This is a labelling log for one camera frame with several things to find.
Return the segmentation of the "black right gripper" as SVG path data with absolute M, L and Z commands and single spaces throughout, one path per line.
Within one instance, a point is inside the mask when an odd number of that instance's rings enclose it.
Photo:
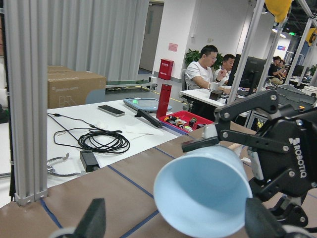
M 182 150 L 189 152 L 220 141 L 249 146 L 254 173 L 249 185 L 253 196 L 265 202 L 283 193 L 269 211 L 282 224 L 303 228 L 309 220 L 302 203 L 317 181 L 316 108 L 268 120 L 256 135 L 230 129 L 231 121 L 243 112 L 262 109 L 272 115 L 277 107 L 278 94 L 274 90 L 218 107 L 214 111 L 215 122 L 203 128 L 202 138 L 182 143 Z

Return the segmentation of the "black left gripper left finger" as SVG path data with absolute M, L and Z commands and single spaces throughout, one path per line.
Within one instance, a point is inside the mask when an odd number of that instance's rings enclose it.
M 73 233 L 74 238 L 103 238 L 106 232 L 106 203 L 95 198 Z

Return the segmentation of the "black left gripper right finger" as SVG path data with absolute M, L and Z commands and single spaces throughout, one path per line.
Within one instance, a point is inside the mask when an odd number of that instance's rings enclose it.
M 250 238 L 291 238 L 257 198 L 247 198 L 245 230 Z

